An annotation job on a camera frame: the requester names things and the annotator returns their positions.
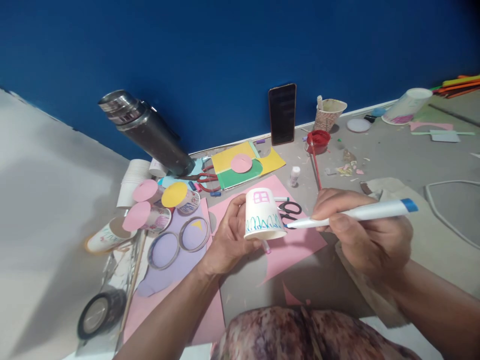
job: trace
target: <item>hand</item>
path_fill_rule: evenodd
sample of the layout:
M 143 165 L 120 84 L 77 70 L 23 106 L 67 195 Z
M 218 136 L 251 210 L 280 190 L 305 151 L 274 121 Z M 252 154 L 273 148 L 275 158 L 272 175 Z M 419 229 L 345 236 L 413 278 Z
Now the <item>hand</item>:
M 401 271 L 409 261 L 413 235 L 410 221 L 405 216 L 396 216 L 358 222 L 337 214 L 376 202 L 359 192 L 326 188 L 318 193 L 311 218 L 330 218 L 329 227 L 340 240 L 350 264 L 371 278 L 382 278 Z
M 259 240 L 244 239 L 245 201 L 245 194 L 230 201 L 211 246 L 201 259 L 201 265 L 208 275 L 228 273 L 244 255 L 262 246 Z

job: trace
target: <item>drawn window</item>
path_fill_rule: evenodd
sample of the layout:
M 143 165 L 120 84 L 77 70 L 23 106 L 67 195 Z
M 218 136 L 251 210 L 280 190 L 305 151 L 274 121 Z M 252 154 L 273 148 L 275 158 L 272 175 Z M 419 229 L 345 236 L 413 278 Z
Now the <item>drawn window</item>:
M 269 203 L 269 194 L 266 191 L 256 191 L 253 193 L 253 202 L 258 203 Z

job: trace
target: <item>smartphone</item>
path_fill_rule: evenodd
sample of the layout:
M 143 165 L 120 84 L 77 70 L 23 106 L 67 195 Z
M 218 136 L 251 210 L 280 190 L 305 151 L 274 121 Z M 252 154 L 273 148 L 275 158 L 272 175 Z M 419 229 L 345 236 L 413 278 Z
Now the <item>smartphone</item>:
M 268 91 L 271 144 L 291 143 L 295 135 L 297 84 L 274 87 Z

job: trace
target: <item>stainless steel thermos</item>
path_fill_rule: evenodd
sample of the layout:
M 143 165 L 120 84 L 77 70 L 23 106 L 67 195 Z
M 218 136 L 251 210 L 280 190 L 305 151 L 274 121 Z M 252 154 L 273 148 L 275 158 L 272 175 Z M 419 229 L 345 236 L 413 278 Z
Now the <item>stainless steel thermos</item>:
M 118 131 L 133 140 L 174 175 L 190 174 L 195 163 L 178 145 L 180 137 L 147 102 L 125 90 L 111 92 L 98 102 Z

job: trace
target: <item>person's left hand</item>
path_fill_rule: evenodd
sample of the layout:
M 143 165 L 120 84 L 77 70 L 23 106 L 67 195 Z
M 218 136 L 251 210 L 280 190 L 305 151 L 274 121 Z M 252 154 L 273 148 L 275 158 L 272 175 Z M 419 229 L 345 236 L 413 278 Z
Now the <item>person's left hand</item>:
M 259 240 L 244 239 L 245 202 L 245 194 L 230 201 L 213 241 L 200 261 L 208 275 L 228 273 L 244 255 L 262 246 Z

